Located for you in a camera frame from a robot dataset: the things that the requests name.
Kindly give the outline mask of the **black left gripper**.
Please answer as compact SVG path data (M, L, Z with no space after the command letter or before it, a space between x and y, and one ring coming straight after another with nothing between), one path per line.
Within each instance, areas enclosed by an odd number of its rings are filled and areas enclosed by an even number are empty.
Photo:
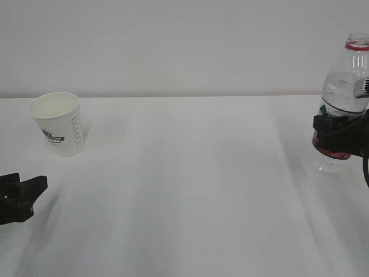
M21 181L19 173L1 176L0 225L23 223L33 217L33 203L47 189L47 177Z

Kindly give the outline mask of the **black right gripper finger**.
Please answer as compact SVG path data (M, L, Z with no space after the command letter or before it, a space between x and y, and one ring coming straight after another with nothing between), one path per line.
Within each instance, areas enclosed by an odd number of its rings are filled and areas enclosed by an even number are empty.
M316 115L317 146L332 153L364 157L368 152L368 115L357 118Z

